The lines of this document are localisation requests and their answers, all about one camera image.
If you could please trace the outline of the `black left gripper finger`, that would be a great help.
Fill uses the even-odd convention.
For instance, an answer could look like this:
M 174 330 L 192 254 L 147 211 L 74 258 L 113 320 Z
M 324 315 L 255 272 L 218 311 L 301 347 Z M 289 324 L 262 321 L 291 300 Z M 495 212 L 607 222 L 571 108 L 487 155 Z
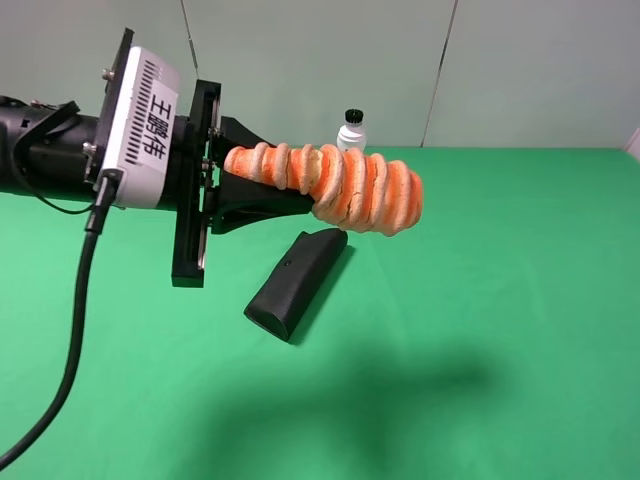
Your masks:
M 222 235 L 252 223 L 311 211 L 313 199 L 221 171 L 213 193 L 213 233 Z
M 234 117 L 222 116 L 220 120 L 218 144 L 224 152 L 237 146 L 252 149 L 259 143 L 269 142 L 252 132 Z

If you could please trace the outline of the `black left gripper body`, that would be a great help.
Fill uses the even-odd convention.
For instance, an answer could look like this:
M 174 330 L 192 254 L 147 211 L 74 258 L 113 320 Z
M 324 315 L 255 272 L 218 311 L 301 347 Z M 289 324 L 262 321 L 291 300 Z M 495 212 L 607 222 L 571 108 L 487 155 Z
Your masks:
M 198 80 L 188 115 L 175 117 L 160 209 L 176 212 L 171 282 L 204 285 L 208 220 L 201 211 L 202 186 L 212 179 L 207 147 L 218 120 L 221 85 Z

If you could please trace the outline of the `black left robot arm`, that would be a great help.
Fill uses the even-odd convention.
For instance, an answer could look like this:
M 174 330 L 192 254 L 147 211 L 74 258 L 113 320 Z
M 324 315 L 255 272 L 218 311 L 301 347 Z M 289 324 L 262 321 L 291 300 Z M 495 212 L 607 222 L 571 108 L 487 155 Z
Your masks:
M 206 240 L 248 224 L 307 214 L 312 199 L 227 173 L 226 155 L 236 146 L 253 148 L 261 139 L 233 117 L 218 114 L 221 86 L 199 80 L 188 115 L 176 118 L 167 177 L 159 209 L 176 214 L 171 279 L 175 287 L 204 284 Z M 20 135 L 51 114 L 43 106 L 1 99 L 1 189 L 6 193 L 89 202 L 96 167 L 83 152 L 98 120 L 79 113 L 40 134 L 24 150 Z

